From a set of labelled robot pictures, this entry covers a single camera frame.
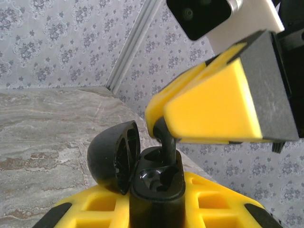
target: patterned wallpaper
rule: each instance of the patterned wallpaper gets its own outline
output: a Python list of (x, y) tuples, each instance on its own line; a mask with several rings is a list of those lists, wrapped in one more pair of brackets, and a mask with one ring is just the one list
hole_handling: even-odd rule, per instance
[[(0, 0), (0, 88), (104, 86), (144, 0)], [(165, 6), (151, 19), (118, 96), (144, 116), (151, 96), (213, 56), (190, 42)], [(304, 141), (180, 145), (219, 183), (255, 198), (291, 228), (304, 227)]]
[(0, 88), (105, 85), (144, 0), (0, 0)]
[[(134, 55), (118, 95), (144, 117), (153, 94), (213, 53), (204, 38), (188, 41), (163, 4)], [(281, 154), (256, 143), (179, 148), (220, 184), (260, 201), (289, 227), (304, 227), (304, 141), (287, 143)]]

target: camera lens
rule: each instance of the camera lens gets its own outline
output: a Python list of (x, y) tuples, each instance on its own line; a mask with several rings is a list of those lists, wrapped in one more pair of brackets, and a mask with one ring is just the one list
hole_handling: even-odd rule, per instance
[(185, 20), (191, 20), (193, 18), (193, 10), (190, 8), (184, 9), (183, 17)]

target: open case lid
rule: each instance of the open case lid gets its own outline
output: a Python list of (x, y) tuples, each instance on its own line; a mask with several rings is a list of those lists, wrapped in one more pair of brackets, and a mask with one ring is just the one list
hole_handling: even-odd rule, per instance
[(123, 195), (128, 192), (139, 156), (140, 139), (135, 121), (101, 132), (92, 140), (87, 151), (88, 167), (94, 180)]

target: yellow foam holder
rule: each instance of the yellow foam holder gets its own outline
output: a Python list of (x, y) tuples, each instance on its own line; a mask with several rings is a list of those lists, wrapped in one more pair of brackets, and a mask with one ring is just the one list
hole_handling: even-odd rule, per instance
[(204, 66), (152, 98), (145, 112), (151, 137), (163, 117), (181, 143), (298, 140), (268, 31), (239, 41)]
[[(185, 173), (185, 228), (261, 228), (245, 205), (257, 201), (200, 177)], [(94, 186), (60, 201), (72, 206), (55, 228), (130, 228), (129, 197)]]

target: camera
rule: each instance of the camera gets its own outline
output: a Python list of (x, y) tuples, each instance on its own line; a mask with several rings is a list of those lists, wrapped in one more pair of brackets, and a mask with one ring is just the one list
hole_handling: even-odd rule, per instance
[(230, 18), (243, 0), (167, 0), (167, 6), (189, 39), (195, 41)]

